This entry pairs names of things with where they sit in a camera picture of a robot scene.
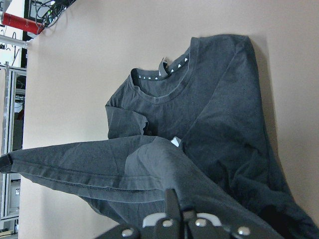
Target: neckline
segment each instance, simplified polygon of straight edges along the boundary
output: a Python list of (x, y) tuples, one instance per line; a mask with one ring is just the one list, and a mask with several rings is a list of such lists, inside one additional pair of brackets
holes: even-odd
[(192, 37), (190, 40), (190, 46), (189, 48), (185, 51), (184, 54), (179, 56), (176, 60), (174, 60), (170, 66), (168, 67), (169, 71), (171, 70), (171, 66), (175, 66), (179, 64), (179, 61), (181, 59), (187, 58), (188, 61), (188, 66), (187, 66), (187, 72), (186, 74), (179, 80), (178, 85), (168, 94), (159, 96), (159, 97), (154, 97), (151, 95), (146, 94), (144, 91), (140, 89), (138, 85), (134, 85), (133, 83), (133, 77), (132, 77), (132, 72), (134, 70), (138, 71), (139, 73), (143, 75), (149, 75), (149, 76), (156, 76), (158, 75), (158, 70), (155, 71), (149, 71), (149, 70), (143, 70), (139, 68), (134, 68), (132, 69), (128, 81), (129, 81), (129, 86), (137, 92), (144, 100), (152, 103), (152, 104), (161, 104), (168, 102), (175, 97), (177, 97), (186, 87), (187, 83), (189, 82), (191, 75), (193, 74), (193, 71), (195, 69), (196, 63), (197, 63), (197, 56), (198, 56), (198, 44), (197, 44), (197, 38)]

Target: white floor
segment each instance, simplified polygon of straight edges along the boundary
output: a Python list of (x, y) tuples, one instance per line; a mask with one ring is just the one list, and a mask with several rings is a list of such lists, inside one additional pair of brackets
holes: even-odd
[[(266, 123), (296, 201), (319, 224), (317, 1), (77, 0), (28, 51), (24, 148), (107, 138), (104, 105), (135, 67), (192, 36), (249, 35)], [(78, 197), (23, 179), (20, 239), (90, 239), (114, 225)]]

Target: metal bolt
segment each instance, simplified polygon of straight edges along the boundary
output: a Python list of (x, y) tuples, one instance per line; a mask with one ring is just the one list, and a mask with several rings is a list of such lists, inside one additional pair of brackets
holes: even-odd
[(248, 236), (250, 235), (250, 229), (248, 227), (240, 227), (238, 229), (238, 234), (243, 236)]
[(133, 235), (133, 230), (132, 229), (125, 229), (122, 231), (122, 237), (127, 238)]
[(205, 227), (207, 225), (207, 221), (206, 221), (206, 219), (200, 218), (200, 219), (196, 220), (195, 224), (196, 224), (196, 226), (202, 228), (202, 227)]
[(165, 220), (163, 222), (163, 227), (169, 228), (171, 225), (173, 225), (173, 222), (171, 220)]

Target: red cylinder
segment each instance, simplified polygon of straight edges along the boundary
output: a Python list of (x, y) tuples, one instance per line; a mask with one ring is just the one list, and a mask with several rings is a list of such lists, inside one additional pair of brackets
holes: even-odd
[(40, 27), (40, 23), (37, 24), (35, 21), (8, 13), (4, 13), (2, 24), (21, 29), (23, 31), (32, 32), (34, 34), (40, 34), (40, 32), (44, 29), (43, 27)]

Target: white pipe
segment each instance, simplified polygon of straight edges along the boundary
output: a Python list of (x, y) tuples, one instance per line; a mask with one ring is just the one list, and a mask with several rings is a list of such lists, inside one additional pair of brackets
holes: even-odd
[(25, 49), (28, 48), (28, 42), (14, 39), (14, 38), (7, 37), (7, 36), (0, 35), (0, 42), (7, 43), (10, 45), (20, 46), (20, 47), (25, 48)]

